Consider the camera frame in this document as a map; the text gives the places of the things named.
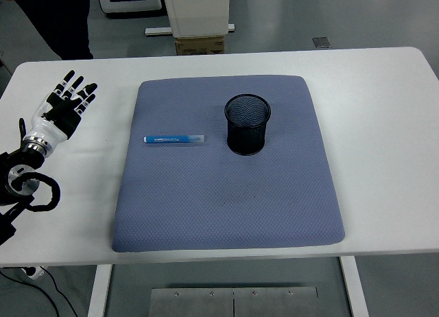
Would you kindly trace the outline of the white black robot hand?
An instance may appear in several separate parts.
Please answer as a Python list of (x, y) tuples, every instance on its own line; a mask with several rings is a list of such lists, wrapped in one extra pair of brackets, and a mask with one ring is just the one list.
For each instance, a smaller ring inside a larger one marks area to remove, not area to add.
[(75, 77), (71, 70), (43, 100), (32, 116), (32, 128), (23, 137), (26, 150), (50, 156), (57, 145), (67, 141), (76, 131), (82, 114), (95, 99), (96, 83), (82, 89), (82, 76)]

